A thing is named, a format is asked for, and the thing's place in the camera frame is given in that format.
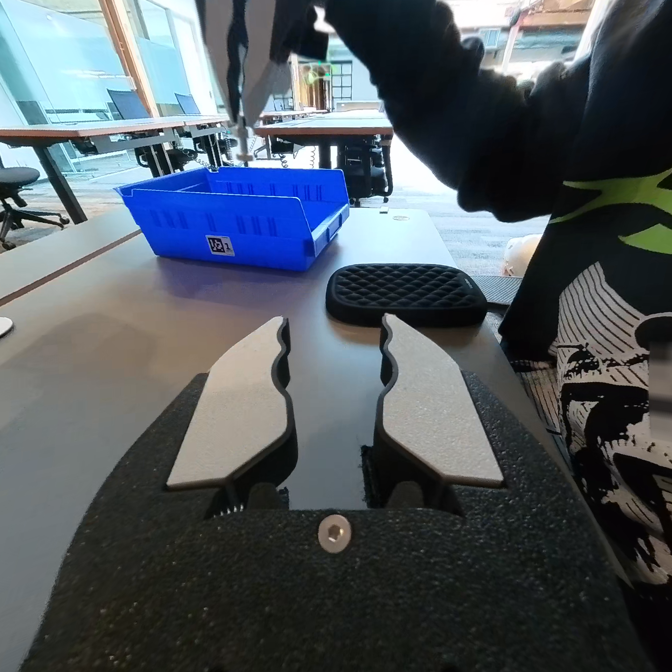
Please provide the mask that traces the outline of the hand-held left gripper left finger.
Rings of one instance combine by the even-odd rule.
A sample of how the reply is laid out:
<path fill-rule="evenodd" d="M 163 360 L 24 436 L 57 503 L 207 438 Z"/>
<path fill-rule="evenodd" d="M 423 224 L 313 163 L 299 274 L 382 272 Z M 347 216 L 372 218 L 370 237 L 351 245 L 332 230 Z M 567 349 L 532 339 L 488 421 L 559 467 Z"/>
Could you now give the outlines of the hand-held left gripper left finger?
<path fill-rule="evenodd" d="M 292 453 L 290 323 L 275 316 L 210 368 L 166 481 L 170 491 L 229 487 Z"/>

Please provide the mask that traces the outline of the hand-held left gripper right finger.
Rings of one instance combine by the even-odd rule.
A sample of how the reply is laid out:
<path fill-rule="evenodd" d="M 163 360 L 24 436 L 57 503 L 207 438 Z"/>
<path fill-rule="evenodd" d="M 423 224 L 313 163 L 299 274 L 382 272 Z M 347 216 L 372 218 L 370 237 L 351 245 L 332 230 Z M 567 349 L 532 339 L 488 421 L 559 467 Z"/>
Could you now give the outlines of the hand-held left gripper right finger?
<path fill-rule="evenodd" d="M 505 478 L 453 358 L 398 316 L 381 324 L 376 431 L 437 484 L 499 489 Z"/>

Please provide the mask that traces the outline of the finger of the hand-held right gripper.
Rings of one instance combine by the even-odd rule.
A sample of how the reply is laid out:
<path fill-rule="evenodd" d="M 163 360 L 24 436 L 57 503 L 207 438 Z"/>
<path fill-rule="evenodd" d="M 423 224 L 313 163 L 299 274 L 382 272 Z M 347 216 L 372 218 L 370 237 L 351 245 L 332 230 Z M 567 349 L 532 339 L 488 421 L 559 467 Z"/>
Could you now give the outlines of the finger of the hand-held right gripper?
<path fill-rule="evenodd" d="M 247 45 L 242 65 L 242 112 L 253 127 L 264 111 L 289 57 L 291 1 L 246 1 L 243 26 Z"/>
<path fill-rule="evenodd" d="M 240 1 L 197 1 L 200 31 L 226 113 L 239 123 L 242 49 Z"/>

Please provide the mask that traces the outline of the silver bolt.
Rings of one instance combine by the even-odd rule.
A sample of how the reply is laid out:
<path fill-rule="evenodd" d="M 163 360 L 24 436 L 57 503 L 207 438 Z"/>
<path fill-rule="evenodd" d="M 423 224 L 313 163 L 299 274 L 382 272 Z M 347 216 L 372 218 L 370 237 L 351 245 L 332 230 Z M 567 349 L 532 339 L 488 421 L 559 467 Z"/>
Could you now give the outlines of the silver bolt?
<path fill-rule="evenodd" d="M 242 116 L 239 117 L 236 125 L 236 135 L 238 142 L 237 160 L 247 165 L 254 160 L 253 145 L 256 136 Z"/>

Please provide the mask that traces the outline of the blue plastic bin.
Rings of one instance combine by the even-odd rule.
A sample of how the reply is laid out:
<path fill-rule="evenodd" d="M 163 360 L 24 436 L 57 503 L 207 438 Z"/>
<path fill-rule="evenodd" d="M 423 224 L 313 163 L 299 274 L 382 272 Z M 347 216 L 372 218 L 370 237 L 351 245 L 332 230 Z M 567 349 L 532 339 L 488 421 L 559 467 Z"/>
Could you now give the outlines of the blue plastic bin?
<path fill-rule="evenodd" d="M 158 257 L 305 272 L 349 216 L 338 169 L 221 167 L 115 189 Z"/>

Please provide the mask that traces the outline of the person's right forearm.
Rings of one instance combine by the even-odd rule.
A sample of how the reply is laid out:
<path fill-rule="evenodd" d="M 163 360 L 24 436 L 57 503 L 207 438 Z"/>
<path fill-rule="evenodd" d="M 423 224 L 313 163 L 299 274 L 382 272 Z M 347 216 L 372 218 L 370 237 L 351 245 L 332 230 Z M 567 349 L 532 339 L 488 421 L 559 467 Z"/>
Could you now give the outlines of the person's right forearm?
<path fill-rule="evenodd" d="M 536 83 L 481 66 L 442 1 L 327 1 L 325 20 L 367 67 L 394 133 L 467 212 L 550 214 L 581 125 L 589 58 Z"/>

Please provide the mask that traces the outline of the blue back office chair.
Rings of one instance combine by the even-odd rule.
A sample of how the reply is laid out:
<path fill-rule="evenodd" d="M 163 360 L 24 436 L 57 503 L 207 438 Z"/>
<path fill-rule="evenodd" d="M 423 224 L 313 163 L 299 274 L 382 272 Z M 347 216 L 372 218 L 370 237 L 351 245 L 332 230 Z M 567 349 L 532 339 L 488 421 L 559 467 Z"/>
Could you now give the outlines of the blue back office chair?
<path fill-rule="evenodd" d="M 175 98 L 184 115 L 186 116 L 201 115 L 201 112 L 192 96 L 176 93 Z M 211 134 L 209 136 L 199 136 L 197 138 L 192 137 L 191 139 L 197 154 L 206 155 L 208 162 L 211 166 L 217 169 L 224 165 L 224 158 L 226 158 L 226 156 L 225 155 L 223 156 L 222 154 L 220 137 L 218 134 Z"/>
<path fill-rule="evenodd" d="M 122 120 L 152 120 L 152 115 L 142 103 L 136 91 L 107 89 Z M 161 177 L 175 171 L 175 165 L 164 145 L 135 148 L 136 159 L 142 167 L 147 167 L 153 177 Z"/>

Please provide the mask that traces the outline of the wooden top office desk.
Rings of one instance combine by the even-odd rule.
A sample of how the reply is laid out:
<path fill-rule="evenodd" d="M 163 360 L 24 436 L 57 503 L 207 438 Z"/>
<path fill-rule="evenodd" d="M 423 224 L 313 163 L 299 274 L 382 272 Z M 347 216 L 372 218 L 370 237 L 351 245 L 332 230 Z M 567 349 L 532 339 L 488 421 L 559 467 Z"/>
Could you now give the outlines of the wooden top office desk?
<path fill-rule="evenodd" d="M 354 139 L 380 137 L 390 142 L 394 130 L 386 114 L 378 110 L 349 110 L 321 113 L 264 126 L 254 130 L 258 137 L 279 138 L 295 145 L 318 148 L 318 166 L 331 168 L 331 147 Z"/>
<path fill-rule="evenodd" d="M 178 115 L 173 117 L 78 122 L 1 128 L 1 143 L 9 147 L 29 147 L 40 162 L 72 224 L 87 220 L 49 147 L 71 142 L 83 155 L 108 155 L 119 151 L 142 149 L 148 154 L 153 177 L 175 172 L 167 152 L 182 138 L 207 140 L 209 162 L 223 164 L 214 137 L 226 133 L 230 121 L 226 115 Z"/>

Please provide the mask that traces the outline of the wooden pillar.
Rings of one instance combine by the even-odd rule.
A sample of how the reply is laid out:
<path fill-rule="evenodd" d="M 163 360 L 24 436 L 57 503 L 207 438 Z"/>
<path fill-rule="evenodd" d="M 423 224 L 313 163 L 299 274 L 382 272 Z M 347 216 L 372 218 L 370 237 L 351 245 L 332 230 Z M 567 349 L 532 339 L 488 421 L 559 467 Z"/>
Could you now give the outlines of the wooden pillar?
<path fill-rule="evenodd" d="M 158 118 L 151 85 L 134 35 L 125 1 L 99 1 L 105 24 L 127 77 L 150 117 Z"/>

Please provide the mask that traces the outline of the black wrist rest pad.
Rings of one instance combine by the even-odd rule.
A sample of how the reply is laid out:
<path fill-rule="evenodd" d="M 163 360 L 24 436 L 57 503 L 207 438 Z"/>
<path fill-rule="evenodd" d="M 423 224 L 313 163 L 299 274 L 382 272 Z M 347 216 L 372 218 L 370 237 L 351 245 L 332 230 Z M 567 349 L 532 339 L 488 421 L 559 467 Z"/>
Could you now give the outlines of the black wrist rest pad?
<path fill-rule="evenodd" d="M 335 271 L 325 308 L 342 323 L 379 327 L 386 314 L 412 327 L 458 328 L 481 324 L 488 303 L 463 271 L 436 264 L 355 264 Z"/>

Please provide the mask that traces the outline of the dark textured strip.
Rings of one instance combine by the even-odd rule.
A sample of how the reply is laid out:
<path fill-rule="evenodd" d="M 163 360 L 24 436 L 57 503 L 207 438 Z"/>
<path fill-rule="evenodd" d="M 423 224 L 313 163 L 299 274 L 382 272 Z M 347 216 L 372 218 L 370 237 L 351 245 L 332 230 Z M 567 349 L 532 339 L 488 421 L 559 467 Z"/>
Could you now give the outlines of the dark textured strip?
<path fill-rule="evenodd" d="M 510 275 L 474 275 L 472 280 L 492 306 L 508 307 L 515 299 L 523 277 Z"/>

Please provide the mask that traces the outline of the white rounded object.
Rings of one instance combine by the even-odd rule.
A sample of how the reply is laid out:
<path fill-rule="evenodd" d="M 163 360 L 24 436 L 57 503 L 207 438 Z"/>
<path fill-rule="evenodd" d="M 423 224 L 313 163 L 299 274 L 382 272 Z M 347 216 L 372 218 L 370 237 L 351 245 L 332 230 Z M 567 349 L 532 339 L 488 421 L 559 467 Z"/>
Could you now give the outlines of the white rounded object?
<path fill-rule="evenodd" d="M 500 274 L 508 277 L 524 277 L 542 234 L 534 233 L 509 239 L 503 252 Z"/>

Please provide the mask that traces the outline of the person's torso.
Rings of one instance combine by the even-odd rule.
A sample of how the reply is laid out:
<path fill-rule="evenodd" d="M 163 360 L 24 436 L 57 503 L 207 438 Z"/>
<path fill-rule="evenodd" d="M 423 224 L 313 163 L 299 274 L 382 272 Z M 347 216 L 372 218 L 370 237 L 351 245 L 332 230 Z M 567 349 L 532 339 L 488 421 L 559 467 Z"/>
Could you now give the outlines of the person's torso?
<path fill-rule="evenodd" d="M 671 670 L 671 2 L 616 1 L 503 348 Z"/>

